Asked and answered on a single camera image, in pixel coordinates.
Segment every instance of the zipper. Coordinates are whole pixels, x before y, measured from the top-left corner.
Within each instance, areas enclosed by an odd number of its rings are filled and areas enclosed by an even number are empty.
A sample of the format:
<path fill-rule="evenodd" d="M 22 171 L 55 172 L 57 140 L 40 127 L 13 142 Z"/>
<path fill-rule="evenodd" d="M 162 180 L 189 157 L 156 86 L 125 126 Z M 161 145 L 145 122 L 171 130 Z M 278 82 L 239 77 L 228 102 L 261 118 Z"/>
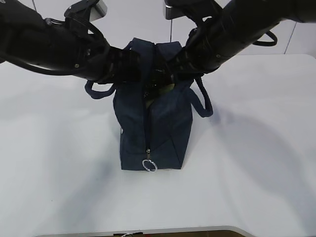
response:
<path fill-rule="evenodd" d="M 156 45 L 153 45 L 152 66 L 154 65 L 155 58 L 156 58 Z M 151 105 L 148 108 L 146 108 L 145 87 L 146 87 L 147 82 L 148 82 L 148 80 L 144 82 L 143 93 L 142 93 L 143 98 L 142 99 L 143 99 L 143 114 L 144 114 L 144 131 L 145 131 L 145 151 L 147 154 L 147 159 L 150 160 L 150 156 L 151 156 L 151 149 L 150 149 L 150 107 L 151 107 Z"/>

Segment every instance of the black cable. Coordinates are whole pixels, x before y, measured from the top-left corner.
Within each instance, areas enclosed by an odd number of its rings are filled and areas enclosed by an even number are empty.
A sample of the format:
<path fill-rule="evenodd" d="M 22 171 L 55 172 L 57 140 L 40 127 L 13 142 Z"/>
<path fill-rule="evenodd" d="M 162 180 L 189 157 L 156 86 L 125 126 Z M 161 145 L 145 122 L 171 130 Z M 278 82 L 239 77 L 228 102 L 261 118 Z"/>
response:
<path fill-rule="evenodd" d="M 263 46 L 263 47 L 272 47 L 277 45 L 277 36 L 273 34 L 271 31 L 266 32 L 266 35 L 269 36 L 273 41 L 265 42 L 265 41 L 256 41 L 253 45 Z"/>
<path fill-rule="evenodd" d="M 96 28 L 94 25 L 92 25 L 89 21 L 85 20 L 84 18 L 78 16 L 77 14 L 70 12 L 66 19 L 69 18 L 71 20 L 75 20 L 78 23 L 82 24 L 83 26 L 87 27 L 88 30 L 90 30 L 92 33 L 94 33 L 96 36 L 99 36 L 100 38 L 104 39 L 104 36 L 102 32 Z"/>
<path fill-rule="evenodd" d="M 37 12 L 38 10 L 36 9 L 34 0 L 32 0 L 32 3 L 33 3 L 33 6 L 34 6 L 34 10 Z"/>
<path fill-rule="evenodd" d="M 14 57 L 11 57 L 9 55 L 2 54 L 0 52 L 0 58 L 8 61 L 9 63 L 12 63 L 20 68 L 24 68 L 26 70 L 29 70 L 34 73 L 44 74 L 44 75 L 50 75 L 50 76 L 72 76 L 79 73 L 82 73 L 86 70 L 86 67 L 78 68 L 78 69 L 71 69 L 71 70 L 64 70 L 64 71 L 55 71 L 55 70 L 48 70 L 44 68 L 39 68 L 33 65 L 30 65 L 28 63 L 22 62 Z"/>

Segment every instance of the cable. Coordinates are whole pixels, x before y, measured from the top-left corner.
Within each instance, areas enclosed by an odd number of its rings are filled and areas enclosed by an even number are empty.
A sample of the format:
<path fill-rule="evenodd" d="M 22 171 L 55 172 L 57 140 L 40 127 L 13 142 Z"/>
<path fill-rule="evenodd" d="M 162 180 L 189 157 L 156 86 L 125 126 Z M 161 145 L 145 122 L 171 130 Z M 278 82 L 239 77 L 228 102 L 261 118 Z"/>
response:
<path fill-rule="evenodd" d="M 32 0 L 32 3 L 33 3 L 33 6 L 34 6 L 34 10 L 35 10 L 36 12 L 38 12 L 37 9 L 36 9 L 34 0 Z"/>
<path fill-rule="evenodd" d="M 78 69 L 71 69 L 71 70 L 64 70 L 64 71 L 55 71 L 55 70 L 48 70 L 44 68 L 39 68 L 33 65 L 30 65 L 28 63 L 22 62 L 14 57 L 11 57 L 9 55 L 5 55 L 0 52 L 0 58 L 8 61 L 9 63 L 14 64 L 15 66 L 18 66 L 20 68 L 24 68 L 26 70 L 29 70 L 34 73 L 44 74 L 44 75 L 50 75 L 50 76 L 72 76 L 79 73 L 82 73 L 86 70 L 86 67 L 78 68 Z"/>
<path fill-rule="evenodd" d="M 89 21 L 85 20 L 84 18 L 78 16 L 77 14 L 70 12 L 67 16 L 66 19 L 69 18 L 71 20 L 75 20 L 78 23 L 80 23 L 83 26 L 86 26 L 88 30 L 90 30 L 92 33 L 95 35 L 99 36 L 100 38 L 104 39 L 104 36 L 101 31 L 99 31 L 98 28 L 96 28 L 94 25 L 92 25 Z"/>

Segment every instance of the metal ring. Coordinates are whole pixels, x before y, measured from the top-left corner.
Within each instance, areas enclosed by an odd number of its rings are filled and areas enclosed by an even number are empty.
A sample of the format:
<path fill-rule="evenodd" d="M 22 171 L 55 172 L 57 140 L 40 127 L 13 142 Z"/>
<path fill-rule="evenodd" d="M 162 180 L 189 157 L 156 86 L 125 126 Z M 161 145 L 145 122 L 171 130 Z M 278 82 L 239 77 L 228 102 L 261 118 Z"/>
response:
<path fill-rule="evenodd" d="M 147 168 L 147 167 L 145 166 L 145 162 L 149 162 L 150 164 L 152 164 L 152 165 L 155 167 L 155 169 L 154 169 L 154 170 L 151 170 L 151 169 Z M 155 162 L 153 162 L 153 161 L 150 160 L 150 159 L 145 159 L 145 160 L 143 160 L 143 167 L 144 167 L 145 170 L 147 170 L 148 172 L 156 172 L 156 171 L 158 170 L 158 167 L 157 167 L 157 165 L 155 164 Z"/>

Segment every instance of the white wall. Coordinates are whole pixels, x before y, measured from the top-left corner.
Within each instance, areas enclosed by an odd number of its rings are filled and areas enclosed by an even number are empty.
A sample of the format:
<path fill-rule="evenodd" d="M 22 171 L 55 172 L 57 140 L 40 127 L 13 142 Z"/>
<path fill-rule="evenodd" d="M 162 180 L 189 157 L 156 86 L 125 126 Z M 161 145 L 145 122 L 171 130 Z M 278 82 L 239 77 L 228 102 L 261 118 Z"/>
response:
<path fill-rule="evenodd" d="M 316 24 L 297 23 L 286 53 L 305 53 L 316 57 Z"/>

